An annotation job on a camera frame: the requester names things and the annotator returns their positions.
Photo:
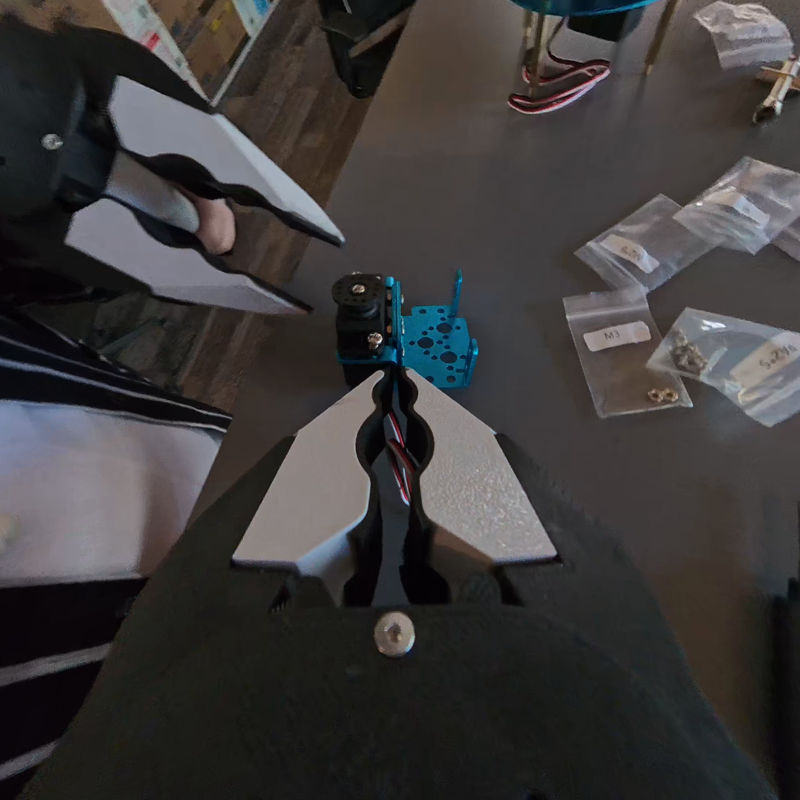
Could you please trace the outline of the dark brown desk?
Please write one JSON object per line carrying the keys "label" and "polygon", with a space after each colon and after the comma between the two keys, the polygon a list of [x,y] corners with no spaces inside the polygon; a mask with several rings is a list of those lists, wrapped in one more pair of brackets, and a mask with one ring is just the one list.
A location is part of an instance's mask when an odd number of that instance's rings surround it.
{"label": "dark brown desk", "polygon": [[478,342],[453,397],[510,436],[622,539],[740,745],[767,760],[769,605],[798,565],[798,416],[772,428],[712,387],[692,409],[600,419],[563,298],[603,289],[575,250],[656,195],[691,201],[741,157],[798,170],[798,99],[751,125],[767,90],[719,69],[684,2],[651,75],[659,8],[611,77],[542,117],[511,111],[523,32],[509,2],[419,2],[327,205],[344,249],[312,244],[195,507],[345,393],[330,287],[348,268],[398,277],[410,305],[447,298]]}

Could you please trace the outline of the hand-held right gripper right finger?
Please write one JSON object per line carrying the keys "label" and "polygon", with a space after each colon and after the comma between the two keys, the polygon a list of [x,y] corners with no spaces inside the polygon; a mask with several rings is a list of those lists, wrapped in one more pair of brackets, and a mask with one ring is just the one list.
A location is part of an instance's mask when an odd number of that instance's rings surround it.
{"label": "hand-held right gripper right finger", "polygon": [[558,555],[495,431],[412,369],[407,420],[422,426],[415,500],[434,547],[487,565]]}

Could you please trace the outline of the clear bag with silver screws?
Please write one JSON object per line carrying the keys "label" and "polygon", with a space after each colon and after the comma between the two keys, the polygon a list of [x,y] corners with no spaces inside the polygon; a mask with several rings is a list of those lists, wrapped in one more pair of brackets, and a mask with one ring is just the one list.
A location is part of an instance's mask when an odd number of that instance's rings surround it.
{"label": "clear bag with silver screws", "polygon": [[773,427],[799,413],[799,333],[687,307],[646,367],[694,379]]}

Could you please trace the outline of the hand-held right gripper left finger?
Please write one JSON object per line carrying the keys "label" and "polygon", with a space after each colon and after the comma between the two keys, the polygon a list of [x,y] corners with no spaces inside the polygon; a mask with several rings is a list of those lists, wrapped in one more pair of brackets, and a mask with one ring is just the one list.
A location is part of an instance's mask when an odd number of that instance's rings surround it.
{"label": "hand-held right gripper left finger", "polygon": [[367,518],[372,480],[358,435],[380,419],[386,371],[378,370],[302,427],[232,556],[242,568],[289,570],[348,582],[353,534]]}

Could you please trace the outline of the metal cross wrench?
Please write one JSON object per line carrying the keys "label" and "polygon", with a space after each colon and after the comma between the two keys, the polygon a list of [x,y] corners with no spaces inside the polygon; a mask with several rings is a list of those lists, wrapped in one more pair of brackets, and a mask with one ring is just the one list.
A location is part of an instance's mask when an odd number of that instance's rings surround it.
{"label": "metal cross wrench", "polygon": [[756,76],[757,80],[770,85],[768,95],[755,109],[752,117],[754,125],[765,125],[774,121],[783,112],[783,106],[790,93],[799,92],[799,56],[794,55],[782,65],[765,65]]}

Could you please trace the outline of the black servo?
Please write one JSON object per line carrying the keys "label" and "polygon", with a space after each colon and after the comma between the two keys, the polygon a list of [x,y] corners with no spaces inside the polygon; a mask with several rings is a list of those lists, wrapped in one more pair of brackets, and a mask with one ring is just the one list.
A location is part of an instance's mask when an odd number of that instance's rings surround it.
{"label": "black servo", "polygon": [[403,310],[402,284],[391,276],[354,273],[331,288],[337,307],[337,360],[345,384],[362,383],[376,370],[415,370],[440,390],[470,385],[478,344],[459,315],[463,273],[455,272],[448,302]]}

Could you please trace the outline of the person's white shirt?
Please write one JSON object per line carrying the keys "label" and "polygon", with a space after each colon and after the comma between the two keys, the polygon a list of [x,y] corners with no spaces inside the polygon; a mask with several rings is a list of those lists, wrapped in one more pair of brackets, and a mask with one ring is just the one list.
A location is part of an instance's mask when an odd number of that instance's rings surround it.
{"label": "person's white shirt", "polygon": [[182,536],[223,433],[2,402],[1,586],[145,578]]}

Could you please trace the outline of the person's left hand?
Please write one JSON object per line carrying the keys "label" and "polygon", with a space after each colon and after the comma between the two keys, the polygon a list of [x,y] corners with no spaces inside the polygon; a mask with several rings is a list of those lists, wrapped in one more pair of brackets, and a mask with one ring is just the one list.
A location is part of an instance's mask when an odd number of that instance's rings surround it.
{"label": "person's left hand", "polygon": [[223,198],[205,198],[182,189],[197,212],[196,237],[212,255],[226,255],[235,246],[236,220],[233,210]]}

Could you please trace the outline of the clear bag with brass nuts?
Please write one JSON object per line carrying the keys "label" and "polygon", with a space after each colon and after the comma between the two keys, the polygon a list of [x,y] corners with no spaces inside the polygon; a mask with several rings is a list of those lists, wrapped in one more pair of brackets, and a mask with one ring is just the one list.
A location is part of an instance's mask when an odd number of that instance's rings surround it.
{"label": "clear bag with brass nuts", "polygon": [[663,338],[643,289],[574,295],[562,302],[600,418],[693,407],[679,376],[647,367]]}

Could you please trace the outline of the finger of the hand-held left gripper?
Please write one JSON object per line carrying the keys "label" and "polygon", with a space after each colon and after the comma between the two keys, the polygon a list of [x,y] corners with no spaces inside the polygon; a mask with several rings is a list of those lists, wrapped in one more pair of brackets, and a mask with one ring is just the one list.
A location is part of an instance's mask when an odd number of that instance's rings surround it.
{"label": "finger of the hand-held left gripper", "polygon": [[118,76],[108,111],[122,149],[149,159],[172,158],[175,181],[193,192],[259,206],[285,225],[331,245],[345,237],[323,208],[232,122]]}
{"label": "finger of the hand-held left gripper", "polygon": [[102,198],[71,217],[65,245],[145,285],[160,298],[267,316],[309,315],[313,308],[278,287],[228,270],[190,237],[188,247],[156,238],[159,221]]}

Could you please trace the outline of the person's striped black jacket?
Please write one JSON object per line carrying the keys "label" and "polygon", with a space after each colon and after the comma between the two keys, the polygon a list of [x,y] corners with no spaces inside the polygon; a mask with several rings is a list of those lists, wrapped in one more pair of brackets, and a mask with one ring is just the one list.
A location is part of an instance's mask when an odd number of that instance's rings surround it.
{"label": "person's striped black jacket", "polygon": [[[2,310],[3,401],[196,426],[223,438],[232,419],[13,310]],[[17,798],[52,755],[148,577],[1,586],[2,798]]]}

